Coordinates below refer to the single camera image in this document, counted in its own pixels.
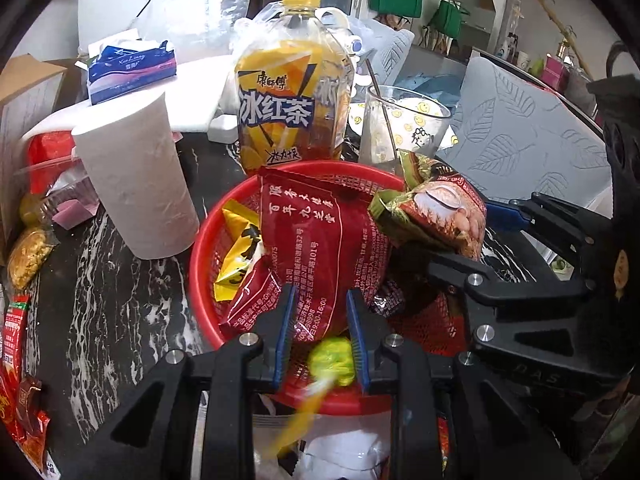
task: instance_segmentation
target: yellow snack package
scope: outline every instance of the yellow snack package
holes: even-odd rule
[[[240,162],[261,166],[339,158],[353,65],[315,17],[320,0],[283,0],[266,38],[238,60]]]
[[[213,284],[216,301],[230,301],[242,280],[254,268],[264,253],[260,235],[260,217],[236,200],[229,200],[222,209],[226,228],[235,243],[226,254]]]

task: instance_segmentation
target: metal screw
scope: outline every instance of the metal screw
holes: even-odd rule
[[[491,339],[493,339],[494,336],[495,336],[495,330],[494,330],[494,327],[492,327],[491,325],[480,325],[476,329],[476,337],[483,343],[491,341]]]
[[[482,276],[480,274],[470,274],[466,280],[469,282],[469,285],[478,286],[482,283]]]
[[[474,363],[474,355],[471,352],[461,352],[458,354],[458,361],[465,366],[471,366]]]
[[[258,341],[260,341],[260,337],[253,332],[245,332],[240,336],[240,344],[244,346],[252,346],[255,345]]]
[[[385,345],[396,348],[404,343],[404,337],[400,334],[389,334],[385,337]]]
[[[167,355],[164,356],[164,360],[171,365],[177,365],[183,359],[184,359],[184,352],[182,350],[177,350],[177,349],[171,350]]]

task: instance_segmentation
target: leaf pattern cushion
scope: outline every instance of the leaf pattern cushion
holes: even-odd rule
[[[469,60],[451,127],[458,143],[438,156],[491,199],[539,191],[587,206],[610,185],[602,140],[554,94],[483,57]]]

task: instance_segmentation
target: black marble countertop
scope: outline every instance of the black marble countertop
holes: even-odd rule
[[[245,178],[238,150],[209,142],[204,134],[185,134],[177,150],[202,221]],[[189,307],[190,250],[139,260],[103,208],[69,232],[56,229],[56,235],[60,245],[30,285],[26,370],[46,387],[47,447],[64,473],[82,444],[169,348],[195,354],[210,345]],[[511,235],[507,247],[488,231],[482,260],[510,281],[550,272],[518,236]]]

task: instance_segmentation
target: biscuit package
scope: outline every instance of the biscuit package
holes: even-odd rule
[[[486,205],[478,192],[447,164],[398,150],[408,191],[382,190],[369,212],[380,230],[400,246],[421,240],[434,250],[480,259]]]
[[[7,269],[12,285],[23,290],[36,275],[49,253],[58,244],[52,230],[27,227],[14,244]]]

